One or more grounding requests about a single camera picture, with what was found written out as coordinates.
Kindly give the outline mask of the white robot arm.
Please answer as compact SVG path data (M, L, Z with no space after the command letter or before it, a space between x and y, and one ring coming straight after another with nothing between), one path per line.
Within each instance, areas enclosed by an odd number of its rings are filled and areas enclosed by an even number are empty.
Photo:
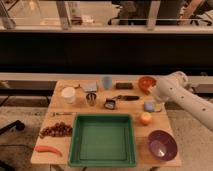
M172 100L213 132L213 103L185 89L188 77L182 71L160 76L150 88L158 102Z

